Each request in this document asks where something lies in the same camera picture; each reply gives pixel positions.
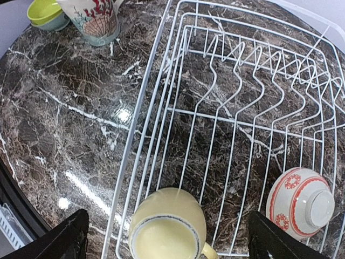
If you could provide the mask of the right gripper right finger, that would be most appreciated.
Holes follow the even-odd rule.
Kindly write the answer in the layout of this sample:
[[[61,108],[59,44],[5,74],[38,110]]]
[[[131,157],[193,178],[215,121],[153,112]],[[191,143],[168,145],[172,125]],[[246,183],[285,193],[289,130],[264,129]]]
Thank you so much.
[[[249,258],[326,258],[288,235],[256,210],[249,214],[247,230]]]

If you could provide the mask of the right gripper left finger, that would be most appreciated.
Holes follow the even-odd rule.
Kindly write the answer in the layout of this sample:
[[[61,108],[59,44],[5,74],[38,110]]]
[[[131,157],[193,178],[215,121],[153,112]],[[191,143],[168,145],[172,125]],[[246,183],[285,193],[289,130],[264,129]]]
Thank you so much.
[[[44,236],[4,258],[86,258],[89,215],[79,209]]]

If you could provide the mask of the yellow mug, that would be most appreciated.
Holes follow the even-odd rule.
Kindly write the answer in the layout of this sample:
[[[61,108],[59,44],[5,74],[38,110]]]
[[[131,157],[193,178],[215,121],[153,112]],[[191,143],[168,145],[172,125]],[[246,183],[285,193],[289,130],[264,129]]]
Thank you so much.
[[[150,194],[130,223],[133,258],[218,258],[206,242],[206,219],[187,191],[168,187]]]

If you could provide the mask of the light teal bowl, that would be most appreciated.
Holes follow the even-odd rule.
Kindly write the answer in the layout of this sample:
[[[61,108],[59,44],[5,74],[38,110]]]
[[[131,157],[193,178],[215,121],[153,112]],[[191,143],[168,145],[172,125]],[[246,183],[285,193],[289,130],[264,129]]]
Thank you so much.
[[[64,29],[70,23],[69,17],[62,11],[56,14],[48,22],[39,25],[36,22],[31,21],[31,25],[43,31],[60,31]]]

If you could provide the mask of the teal patterned mug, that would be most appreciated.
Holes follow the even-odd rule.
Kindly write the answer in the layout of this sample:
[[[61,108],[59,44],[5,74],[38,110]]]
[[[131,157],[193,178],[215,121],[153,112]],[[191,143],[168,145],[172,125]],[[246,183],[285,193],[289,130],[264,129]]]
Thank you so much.
[[[104,46],[120,33],[118,12],[123,0],[66,0],[57,3],[92,46]]]

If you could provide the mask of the lime green bowl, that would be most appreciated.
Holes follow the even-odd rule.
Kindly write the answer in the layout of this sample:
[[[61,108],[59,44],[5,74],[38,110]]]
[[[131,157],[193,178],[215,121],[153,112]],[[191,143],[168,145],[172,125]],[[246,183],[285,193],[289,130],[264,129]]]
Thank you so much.
[[[27,17],[35,25],[43,25],[62,12],[55,0],[34,0],[28,10]]]

